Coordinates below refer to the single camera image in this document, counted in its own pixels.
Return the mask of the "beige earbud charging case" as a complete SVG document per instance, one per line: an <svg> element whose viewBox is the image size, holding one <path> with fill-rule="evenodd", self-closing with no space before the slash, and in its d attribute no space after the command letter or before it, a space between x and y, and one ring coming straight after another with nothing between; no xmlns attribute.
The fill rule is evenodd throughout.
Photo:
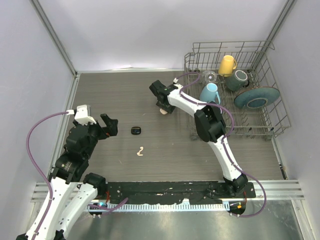
<svg viewBox="0 0 320 240"><path fill-rule="evenodd" d="M165 111L165 110L164 110L164 109L162 109L162 108L161 108L159 111L160 111L160 113L161 113L162 115L167 115L167 114L168 114L168 112L167 112L167 111Z"/></svg>

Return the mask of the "black gold-trimmed earbud case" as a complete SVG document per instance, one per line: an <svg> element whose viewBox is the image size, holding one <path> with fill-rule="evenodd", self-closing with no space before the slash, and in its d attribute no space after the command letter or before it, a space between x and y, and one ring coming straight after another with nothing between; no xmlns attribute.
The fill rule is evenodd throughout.
<svg viewBox="0 0 320 240"><path fill-rule="evenodd" d="M142 129L139 126L133 126L130 132L132 135L140 135L142 133Z"/></svg>

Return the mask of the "beige earbud pair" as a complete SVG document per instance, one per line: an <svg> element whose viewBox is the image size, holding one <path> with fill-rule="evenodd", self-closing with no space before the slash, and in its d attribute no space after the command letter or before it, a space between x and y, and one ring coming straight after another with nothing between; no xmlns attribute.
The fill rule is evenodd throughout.
<svg viewBox="0 0 320 240"><path fill-rule="evenodd" d="M143 153L142 153L143 150L144 150L144 147L141 146L141 147L139 148L139 151L136 153L136 155L139 156L139 157L143 156Z"/></svg>

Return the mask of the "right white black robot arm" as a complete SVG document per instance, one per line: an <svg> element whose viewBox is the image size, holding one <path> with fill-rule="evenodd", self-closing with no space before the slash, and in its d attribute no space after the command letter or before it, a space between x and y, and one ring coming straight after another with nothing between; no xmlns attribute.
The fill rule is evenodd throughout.
<svg viewBox="0 0 320 240"><path fill-rule="evenodd" d="M185 94L177 79L169 86L156 80L149 89L157 98L156 105L161 110L171 114L179 108L194 118L197 135L208 143L221 166L226 193L233 198L242 194L248 178L229 146L221 108L213 102L206 103Z"/></svg>

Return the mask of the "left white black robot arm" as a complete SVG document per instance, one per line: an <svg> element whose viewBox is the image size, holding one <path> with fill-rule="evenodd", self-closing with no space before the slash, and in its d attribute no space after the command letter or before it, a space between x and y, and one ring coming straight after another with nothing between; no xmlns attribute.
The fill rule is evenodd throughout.
<svg viewBox="0 0 320 240"><path fill-rule="evenodd" d="M74 127L49 177L44 175L33 156L29 156L47 184L48 193L34 223L26 233L17 236L18 240L65 240L88 204L106 195L105 177L96 173L82 175L98 141L118 134L119 121L103 113L100 117L105 126L102 127L87 112L67 110L62 115L73 115Z"/></svg>

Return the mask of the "light blue mug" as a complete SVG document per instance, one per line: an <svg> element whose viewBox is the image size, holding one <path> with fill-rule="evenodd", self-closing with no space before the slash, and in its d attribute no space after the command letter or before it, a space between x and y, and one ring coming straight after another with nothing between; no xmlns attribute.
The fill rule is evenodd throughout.
<svg viewBox="0 0 320 240"><path fill-rule="evenodd" d="M202 90L199 100L202 102L221 104L221 98L218 92L218 86L215 83L208 83Z"/></svg>

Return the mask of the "clear drinking glass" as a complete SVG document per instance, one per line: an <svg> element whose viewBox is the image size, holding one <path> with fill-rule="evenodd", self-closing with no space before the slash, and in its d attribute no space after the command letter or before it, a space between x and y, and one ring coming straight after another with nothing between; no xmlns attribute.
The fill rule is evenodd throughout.
<svg viewBox="0 0 320 240"><path fill-rule="evenodd" d="M217 74L212 70L205 70L201 74L201 82L206 85L217 81Z"/></svg>

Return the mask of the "yellow mug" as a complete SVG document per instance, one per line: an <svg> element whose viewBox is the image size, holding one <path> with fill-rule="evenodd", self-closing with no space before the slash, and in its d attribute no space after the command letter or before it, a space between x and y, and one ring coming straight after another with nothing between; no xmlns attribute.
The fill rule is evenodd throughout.
<svg viewBox="0 0 320 240"><path fill-rule="evenodd" d="M218 74L223 77L229 77L237 68L238 63L232 55L225 55L220 63Z"/></svg>

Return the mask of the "grey-green mug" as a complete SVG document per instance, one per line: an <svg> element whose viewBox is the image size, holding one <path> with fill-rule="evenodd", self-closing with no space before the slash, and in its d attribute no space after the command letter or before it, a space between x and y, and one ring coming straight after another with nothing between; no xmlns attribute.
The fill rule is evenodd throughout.
<svg viewBox="0 0 320 240"><path fill-rule="evenodd" d="M249 86L249 78L243 70L236 70L231 76L225 78L226 87L233 92Z"/></svg>

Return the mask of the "teal ceramic plate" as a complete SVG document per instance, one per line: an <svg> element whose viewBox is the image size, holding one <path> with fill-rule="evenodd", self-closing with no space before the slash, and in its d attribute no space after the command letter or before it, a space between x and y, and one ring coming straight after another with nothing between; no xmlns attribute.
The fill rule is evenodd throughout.
<svg viewBox="0 0 320 240"><path fill-rule="evenodd" d="M274 103L280 97L277 88L262 86L251 88L239 93L233 103L239 109L260 109Z"/></svg>

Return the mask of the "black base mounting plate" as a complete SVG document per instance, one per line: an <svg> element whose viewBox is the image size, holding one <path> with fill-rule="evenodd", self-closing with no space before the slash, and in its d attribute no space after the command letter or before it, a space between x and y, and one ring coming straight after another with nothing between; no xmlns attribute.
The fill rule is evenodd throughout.
<svg viewBox="0 0 320 240"><path fill-rule="evenodd" d="M131 205L179 205L185 199L192 205L220 204L223 199L256 197L252 182L232 193L223 181L109 182L107 192L111 204L119 204L127 198L126 203Z"/></svg>

